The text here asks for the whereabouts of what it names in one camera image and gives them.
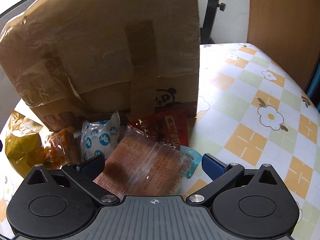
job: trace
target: cardboard box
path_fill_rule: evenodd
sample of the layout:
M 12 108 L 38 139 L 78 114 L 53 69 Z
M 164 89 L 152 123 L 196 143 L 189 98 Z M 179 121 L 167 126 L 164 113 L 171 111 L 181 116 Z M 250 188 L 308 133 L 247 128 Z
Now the cardboard box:
M 195 116 L 197 0 L 37 0 L 2 30 L 0 64 L 50 130 L 114 111 Z

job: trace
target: yellow flower center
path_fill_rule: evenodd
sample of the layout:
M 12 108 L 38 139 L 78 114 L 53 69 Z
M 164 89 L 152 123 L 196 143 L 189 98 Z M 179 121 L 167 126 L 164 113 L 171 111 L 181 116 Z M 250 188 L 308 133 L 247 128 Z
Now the yellow flower center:
M 275 116 L 274 116 L 273 114 L 268 114 L 268 118 L 269 118 L 270 120 L 273 120 L 273 119 L 275 118 Z

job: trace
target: gray ribbed plate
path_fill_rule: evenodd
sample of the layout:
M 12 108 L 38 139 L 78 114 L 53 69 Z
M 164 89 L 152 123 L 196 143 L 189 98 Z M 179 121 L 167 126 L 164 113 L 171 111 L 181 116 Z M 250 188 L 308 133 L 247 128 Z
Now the gray ribbed plate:
M 219 228 L 203 207 L 189 206 L 179 196 L 132 197 L 104 207 L 83 231 L 65 240 L 236 240 Z

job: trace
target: tablecloth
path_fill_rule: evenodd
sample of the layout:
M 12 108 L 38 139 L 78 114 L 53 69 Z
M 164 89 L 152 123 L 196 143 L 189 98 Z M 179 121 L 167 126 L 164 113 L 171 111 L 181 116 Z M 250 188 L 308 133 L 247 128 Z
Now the tablecloth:
M 272 164 L 300 208 L 292 237 L 319 240 L 320 114 L 315 106 L 252 44 L 201 45 L 199 75 L 197 117 L 188 119 L 189 146 L 248 169 Z M 40 122 L 22 101 L 16 110 Z M 5 211 L 22 178 L 4 150 L 0 162 L 0 233 L 13 237 Z M 199 165 L 191 179 L 183 179 L 180 194 L 186 197 L 210 182 Z

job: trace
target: wooden door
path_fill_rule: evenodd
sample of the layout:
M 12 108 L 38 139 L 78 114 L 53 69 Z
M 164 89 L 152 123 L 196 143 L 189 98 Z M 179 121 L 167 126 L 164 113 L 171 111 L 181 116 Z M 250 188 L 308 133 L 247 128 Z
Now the wooden door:
M 250 0 L 247 42 L 305 89 L 320 52 L 320 0 Z

